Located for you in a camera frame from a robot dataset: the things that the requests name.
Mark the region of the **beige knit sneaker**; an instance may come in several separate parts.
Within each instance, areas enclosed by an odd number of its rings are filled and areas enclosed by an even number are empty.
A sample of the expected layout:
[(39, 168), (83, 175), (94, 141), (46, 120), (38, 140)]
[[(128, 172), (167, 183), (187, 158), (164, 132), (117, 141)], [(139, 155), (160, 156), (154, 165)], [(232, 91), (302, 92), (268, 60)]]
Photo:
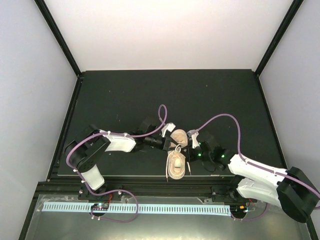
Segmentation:
[(188, 145), (188, 136), (183, 129), (176, 129), (170, 135), (173, 142), (169, 145), (167, 152), (165, 175), (166, 180), (179, 180), (185, 175), (186, 157), (182, 154), (182, 149)]

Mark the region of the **black aluminium front rail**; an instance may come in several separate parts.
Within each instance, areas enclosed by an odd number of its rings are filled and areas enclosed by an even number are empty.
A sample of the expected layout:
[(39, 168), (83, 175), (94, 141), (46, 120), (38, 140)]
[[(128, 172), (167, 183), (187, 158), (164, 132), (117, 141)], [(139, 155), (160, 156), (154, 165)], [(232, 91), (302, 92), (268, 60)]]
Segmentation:
[(240, 177), (235, 176), (185, 176), (180, 180), (166, 180), (164, 176), (155, 177), (106, 177), (96, 194), (115, 190), (112, 197), (92, 195), (84, 184), (81, 185), (78, 197), (81, 200), (119, 201), (121, 197), (128, 197), (129, 191), (136, 197), (182, 197), (211, 199), (213, 202), (242, 205), (249, 200), (241, 197), (236, 191), (236, 183)]

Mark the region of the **white shoelace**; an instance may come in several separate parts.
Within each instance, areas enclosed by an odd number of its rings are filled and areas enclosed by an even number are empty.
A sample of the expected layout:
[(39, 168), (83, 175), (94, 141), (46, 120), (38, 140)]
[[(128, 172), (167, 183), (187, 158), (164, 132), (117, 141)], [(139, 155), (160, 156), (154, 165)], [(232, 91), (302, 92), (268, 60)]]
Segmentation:
[(185, 176), (186, 169), (188, 169), (191, 175), (191, 167), (186, 157), (181, 153), (181, 145), (178, 144), (176, 150), (169, 151), (167, 154), (165, 165), (165, 178), (169, 181), (169, 178), (173, 180), (180, 180)]

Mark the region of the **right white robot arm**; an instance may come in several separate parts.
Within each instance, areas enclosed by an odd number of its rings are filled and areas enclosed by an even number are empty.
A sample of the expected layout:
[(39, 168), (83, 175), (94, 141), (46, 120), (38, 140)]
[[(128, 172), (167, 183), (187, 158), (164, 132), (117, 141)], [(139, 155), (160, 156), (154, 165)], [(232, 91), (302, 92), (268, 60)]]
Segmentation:
[(317, 209), (320, 193), (306, 174), (297, 167), (272, 167), (246, 156), (222, 148), (216, 139), (205, 132), (187, 132), (183, 152), (188, 161), (210, 162), (216, 170), (236, 176), (235, 184), (228, 187), (228, 198), (234, 202), (255, 199), (277, 206), (291, 219), (306, 223)]

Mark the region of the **left small circuit board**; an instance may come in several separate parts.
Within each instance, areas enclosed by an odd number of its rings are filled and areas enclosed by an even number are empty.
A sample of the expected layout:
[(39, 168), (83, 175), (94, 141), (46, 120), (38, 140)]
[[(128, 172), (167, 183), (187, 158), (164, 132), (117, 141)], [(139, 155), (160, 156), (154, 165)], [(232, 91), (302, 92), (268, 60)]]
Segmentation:
[(109, 208), (108, 203), (94, 203), (91, 207), (91, 211), (106, 211)]

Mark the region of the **right small circuit board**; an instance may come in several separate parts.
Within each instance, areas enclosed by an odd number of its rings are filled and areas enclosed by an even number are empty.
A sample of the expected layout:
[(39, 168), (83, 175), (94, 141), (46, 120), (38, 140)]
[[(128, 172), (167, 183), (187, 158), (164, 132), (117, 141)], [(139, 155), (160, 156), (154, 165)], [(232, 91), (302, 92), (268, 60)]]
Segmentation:
[(250, 205), (231, 205), (230, 212), (233, 214), (242, 214), (255, 211), (256, 207)]

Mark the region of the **small circuit board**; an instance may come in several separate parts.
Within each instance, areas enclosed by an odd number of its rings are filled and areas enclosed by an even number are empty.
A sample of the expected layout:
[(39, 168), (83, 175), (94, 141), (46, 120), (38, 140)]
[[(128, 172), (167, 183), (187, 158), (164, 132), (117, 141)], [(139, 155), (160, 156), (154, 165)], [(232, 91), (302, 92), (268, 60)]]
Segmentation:
[(233, 214), (242, 214), (255, 211), (256, 207), (250, 205), (231, 205), (230, 212)]
[(106, 211), (109, 208), (108, 203), (94, 203), (91, 207), (91, 211)]

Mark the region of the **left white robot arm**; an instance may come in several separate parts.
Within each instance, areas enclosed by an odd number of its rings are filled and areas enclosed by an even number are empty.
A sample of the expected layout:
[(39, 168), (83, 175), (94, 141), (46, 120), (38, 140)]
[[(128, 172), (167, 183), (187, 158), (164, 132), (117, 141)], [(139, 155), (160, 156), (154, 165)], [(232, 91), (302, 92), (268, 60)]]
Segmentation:
[(82, 183), (88, 185), (89, 193), (101, 200), (108, 192), (98, 168), (98, 161), (105, 152), (135, 153), (144, 146), (168, 151), (172, 142), (169, 134), (175, 128), (172, 122), (156, 126), (149, 119), (144, 120), (138, 131), (131, 133), (103, 131), (90, 125), (65, 147), (66, 164), (79, 174)]

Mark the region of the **black frame post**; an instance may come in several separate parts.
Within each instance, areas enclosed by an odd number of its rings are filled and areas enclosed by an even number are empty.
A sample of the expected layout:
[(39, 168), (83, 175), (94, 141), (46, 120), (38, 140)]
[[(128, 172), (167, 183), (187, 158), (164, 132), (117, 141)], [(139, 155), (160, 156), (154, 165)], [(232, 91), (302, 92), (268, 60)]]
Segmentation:
[(52, 32), (55, 40), (57, 41), (60, 49), (62, 50), (65, 58), (67, 59), (69, 65), (71, 66), (74, 74), (76, 75), (77, 78), (81, 78), (83, 75), (82, 71), (80, 70), (46, 2), (44, 0), (34, 0), (34, 2), (38, 7), (41, 15), (43, 16), (46, 24), (48, 25), (50, 31)]
[(304, 0), (293, 0), (288, 8), (285, 16), (283, 17), (279, 27), (277, 28), (271, 42), (269, 43), (265, 53), (261, 61), (259, 62), (254, 74), (256, 76), (260, 76), (267, 66), (269, 60), (271, 59), (273, 53), (275, 52), (277, 46), (279, 45), (280, 41), (282, 40), (283, 36), (285, 35), (288, 27), (290, 26), (291, 22), (295, 18), (297, 12), (299, 11), (301, 5), (303, 4)]

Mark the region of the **right black frame post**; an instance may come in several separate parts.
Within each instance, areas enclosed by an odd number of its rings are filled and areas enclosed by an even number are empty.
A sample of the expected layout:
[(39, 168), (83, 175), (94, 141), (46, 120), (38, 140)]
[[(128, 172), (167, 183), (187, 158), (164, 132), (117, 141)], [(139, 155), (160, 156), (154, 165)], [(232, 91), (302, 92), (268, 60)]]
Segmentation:
[(254, 74), (256, 76), (260, 76), (267, 66), (269, 60), (271, 59), (273, 53), (275, 52), (277, 46), (279, 45), (280, 41), (282, 40), (283, 36), (285, 35), (288, 27), (290, 26), (291, 22), (295, 18), (297, 12), (299, 11), (301, 5), (303, 4), (304, 0), (293, 0), (288, 8), (285, 16), (283, 17), (279, 27), (277, 28), (271, 42), (269, 43), (265, 53), (261, 61), (259, 62)]

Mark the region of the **left black frame post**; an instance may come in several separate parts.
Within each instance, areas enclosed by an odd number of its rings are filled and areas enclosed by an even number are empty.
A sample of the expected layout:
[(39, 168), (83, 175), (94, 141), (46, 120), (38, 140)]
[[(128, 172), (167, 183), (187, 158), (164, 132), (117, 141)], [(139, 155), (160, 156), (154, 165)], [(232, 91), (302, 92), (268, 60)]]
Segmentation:
[(55, 40), (57, 41), (60, 49), (62, 50), (65, 58), (67, 59), (69, 65), (71, 66), (74, 74), (76, 75), (77, 78), (81, 78), (83, 75), (82, 71), (80, 70), (46, 2), (44, 0), (34, 0), (34, 2), (38, 7), (41, 15), (43, 16), (46, 24), (48, 25), (50, 31), (52, 32)]

